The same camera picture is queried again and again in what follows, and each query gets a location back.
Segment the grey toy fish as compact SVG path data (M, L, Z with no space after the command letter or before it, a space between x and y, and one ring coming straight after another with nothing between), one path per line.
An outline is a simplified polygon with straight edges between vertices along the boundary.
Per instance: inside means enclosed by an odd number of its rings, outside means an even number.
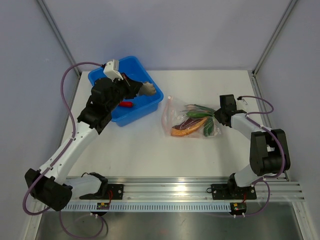
M138 91L139 96L153 96L157 93L156 88L154 85L148 81L143 82L142 86Z

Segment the red toy chili pepper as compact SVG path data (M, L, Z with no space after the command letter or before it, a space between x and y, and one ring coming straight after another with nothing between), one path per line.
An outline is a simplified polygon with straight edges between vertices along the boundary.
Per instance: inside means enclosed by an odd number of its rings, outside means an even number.
M135 104L131 101L122 101L118 106L123 108L133 108Z

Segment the clear zip top bag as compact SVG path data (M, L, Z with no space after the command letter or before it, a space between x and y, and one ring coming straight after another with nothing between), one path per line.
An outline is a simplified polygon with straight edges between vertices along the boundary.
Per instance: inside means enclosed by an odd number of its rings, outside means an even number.
M168 96L161 116L162 129L174 138L214 138L222 133L215 112L214 107Z

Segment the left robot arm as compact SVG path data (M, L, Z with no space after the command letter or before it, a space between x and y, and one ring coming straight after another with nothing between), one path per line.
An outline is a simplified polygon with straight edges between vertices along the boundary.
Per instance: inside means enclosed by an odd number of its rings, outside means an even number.
M112 111L123 101L145 94L148 83L124 76L120 80L107 77L95 81L91 94L72 128L70 137L39 169L25 174L27 194L49 209L61 211L73 198L108 199L108 179L96 172L68 180L68 174L83 151L112 119Z

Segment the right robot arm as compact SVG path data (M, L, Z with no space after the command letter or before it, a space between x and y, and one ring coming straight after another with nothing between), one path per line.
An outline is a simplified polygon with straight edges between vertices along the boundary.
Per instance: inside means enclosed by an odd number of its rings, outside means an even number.
M212 184L214 200L255 200L255 185L275 179L289 170L291 159L286 133L271 129L250 118L250 113L237 107L232 94L220 95L220 108L214 116L220 124L240 132L250 141L249 164L230 175L227 183Z

